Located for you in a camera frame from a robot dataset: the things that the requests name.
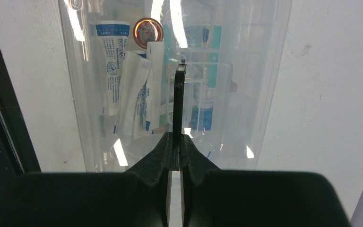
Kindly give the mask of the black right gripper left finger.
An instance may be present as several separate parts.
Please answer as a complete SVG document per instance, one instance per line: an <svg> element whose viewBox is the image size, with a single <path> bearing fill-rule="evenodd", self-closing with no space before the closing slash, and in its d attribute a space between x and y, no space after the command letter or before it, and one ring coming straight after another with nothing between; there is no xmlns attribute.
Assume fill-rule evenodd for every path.
<svg viewBox="0 0 363 227"><path fill-rule="evenodd" d="M166 227L173 136L123 173L20 176L0 203L0 227Z"/></svg>

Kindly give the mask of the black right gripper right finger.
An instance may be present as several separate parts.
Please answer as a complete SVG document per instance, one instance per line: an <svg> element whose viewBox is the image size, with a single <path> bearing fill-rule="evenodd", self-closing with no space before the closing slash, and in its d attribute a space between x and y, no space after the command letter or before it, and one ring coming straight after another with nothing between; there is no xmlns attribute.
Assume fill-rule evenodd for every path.
<svg viewBox="0 0 363 227"><path fill-rule="evenodd" d="M222 170L180 141L185 227L348 227L340 200L322 175Z"/></svg>

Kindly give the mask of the blue white wipe packets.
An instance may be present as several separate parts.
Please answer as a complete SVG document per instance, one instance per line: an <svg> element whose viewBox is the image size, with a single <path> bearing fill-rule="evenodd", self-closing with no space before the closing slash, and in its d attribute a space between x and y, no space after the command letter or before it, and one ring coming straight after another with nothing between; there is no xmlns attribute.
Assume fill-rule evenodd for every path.
<svg viewBox="0 0 363 227"><path fill-rule="evenodd" d="M101 89L100 135L139 139L152 133L153 61L129 45L130 24L106 20L94 26Z"/></svg>

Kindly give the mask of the clear plastic box lid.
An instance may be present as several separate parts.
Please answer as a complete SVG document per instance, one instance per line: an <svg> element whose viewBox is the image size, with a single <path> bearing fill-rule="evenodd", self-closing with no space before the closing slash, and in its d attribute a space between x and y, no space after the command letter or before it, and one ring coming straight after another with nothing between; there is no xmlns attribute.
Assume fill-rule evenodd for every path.
<svg viewBox="0 0 363 227"><path fill-rule="evenodd" d="M261 150L291 13L290 0L61 0L71 90L83 163L88 172L122 172L150 152L163 134L189 136L222 169L254 169ZM185 59L165 62L165 41L138 44L135 23L144 17L173 28L186 47L184 27L220 25L219 69L212 128L192 131L186 110ZM129 45L152 60L157 87L149 136L124 140L100 135L101 89L95 24L130 24Z"/></svg>

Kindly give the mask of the teal packet of supplies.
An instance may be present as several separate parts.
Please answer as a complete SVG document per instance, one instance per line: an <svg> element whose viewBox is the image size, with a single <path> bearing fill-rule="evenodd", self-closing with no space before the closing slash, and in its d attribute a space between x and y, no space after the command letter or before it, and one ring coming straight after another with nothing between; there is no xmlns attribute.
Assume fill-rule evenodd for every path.
<svg viewBox="0 0 363 227"><path fill-rule="evenodd" d="M210 131L216 96L219 69L220 25L190 25L184 27L186 47L183 48L173 34L173 28L164 26L165 62L170 59L187 63L186 110L192 131Z"/></svg>

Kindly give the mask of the small red round cap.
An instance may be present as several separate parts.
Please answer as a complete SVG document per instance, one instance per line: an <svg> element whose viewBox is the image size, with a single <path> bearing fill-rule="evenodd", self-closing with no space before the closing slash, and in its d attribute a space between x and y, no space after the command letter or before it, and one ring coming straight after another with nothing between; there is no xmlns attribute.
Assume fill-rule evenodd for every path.
<svg viewBox="0 0 363 227"><path fill-rule="evenodd" d="M141 18L134 25L133 37L138 44L162 41L164 38L163 27L153 18Z"/></svg>

